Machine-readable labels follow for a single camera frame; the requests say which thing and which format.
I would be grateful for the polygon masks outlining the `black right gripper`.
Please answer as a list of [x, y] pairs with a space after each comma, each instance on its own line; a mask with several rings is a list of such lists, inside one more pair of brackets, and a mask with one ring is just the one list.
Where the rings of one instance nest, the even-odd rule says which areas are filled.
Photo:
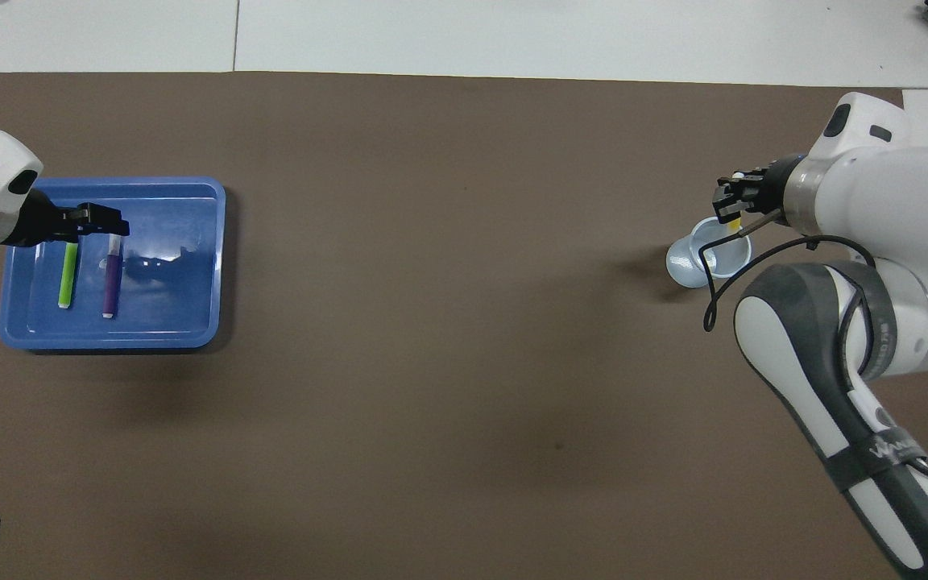
[[743, 213], [770, 214], [783, 217], [785, 189], [789, 177], [803, 161], [804, 155], [784, 155], [767, 168], [734, 172], [717, 179], [715, 216], [719, 224], [740, 219]]

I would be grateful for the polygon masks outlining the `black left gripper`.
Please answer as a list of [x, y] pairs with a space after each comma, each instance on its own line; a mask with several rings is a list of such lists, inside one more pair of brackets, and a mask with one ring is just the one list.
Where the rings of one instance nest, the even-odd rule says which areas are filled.
[[42, 242], [77, 242], [78, 236], [108, 234], [129, 236], [130, 224], [122, 213], [98, 203], [61, 208], [34, 188], [23, 202], [10, 234], [10, 247], [35, 247]]

